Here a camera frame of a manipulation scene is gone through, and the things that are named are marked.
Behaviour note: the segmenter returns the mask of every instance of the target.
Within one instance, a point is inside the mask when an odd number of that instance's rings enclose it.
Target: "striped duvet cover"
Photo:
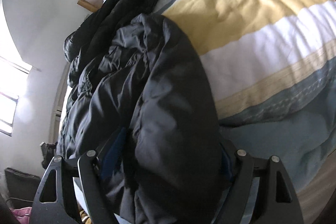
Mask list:
[[[155,12],[199,54],[224,137],[279,155],[304,188],[336,148],[335,0],[159,0]]]

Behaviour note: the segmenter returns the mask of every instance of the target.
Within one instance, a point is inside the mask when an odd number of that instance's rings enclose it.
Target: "white stripe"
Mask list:
[[[303,8],[201,56],[214,100],[227,98],[292,65],[336,38],[336,2]]]

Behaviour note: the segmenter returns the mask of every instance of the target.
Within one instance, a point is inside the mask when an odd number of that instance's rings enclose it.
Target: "window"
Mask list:
[[[0,132],[12,134],[19,96],[25,92],[31,65],[21,60],[9,33],[0,0]]]

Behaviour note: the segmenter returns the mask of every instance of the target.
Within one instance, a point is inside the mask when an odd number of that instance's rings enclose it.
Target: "dark gray puffer jacket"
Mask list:
[[[128,129],[110,209],[131,223],[209,223],[219,199],[216,109],[198,55],[157,0],[107,0],[64,44],[73,87],[57,152],[96,149]]]

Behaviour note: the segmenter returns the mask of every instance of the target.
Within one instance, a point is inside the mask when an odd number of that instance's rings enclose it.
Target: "metal bolt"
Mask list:
[[[94,156],[96,155],[96,151],[94,151],[94,150],[89,150],[89,151],[86,152],[86,155],[87,155],[88,157],[94,157]]]
[[[60,162],[62,160],[61,156],[55,156],[54,157],[54,162]]]
[[[238,156],[245,157],[246,156],[246,151],[243,149],[239,149],[237,151]]]
[[[271,160],[273,162],[279,162],[280,161],[280,158],[278,156],[272,156]]]

